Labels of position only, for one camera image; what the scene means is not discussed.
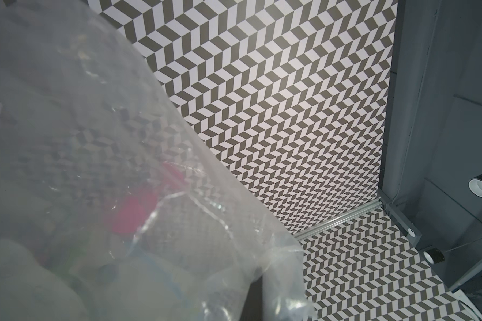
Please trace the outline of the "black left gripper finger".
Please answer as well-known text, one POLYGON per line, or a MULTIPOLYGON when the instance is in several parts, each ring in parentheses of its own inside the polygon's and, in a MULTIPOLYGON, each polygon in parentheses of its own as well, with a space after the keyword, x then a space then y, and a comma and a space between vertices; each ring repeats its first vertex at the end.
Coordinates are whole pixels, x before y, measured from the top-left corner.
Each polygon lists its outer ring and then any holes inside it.
POLYGON ((263 277, 251 283, 240 316, 240 321, 263 321, 263 277))

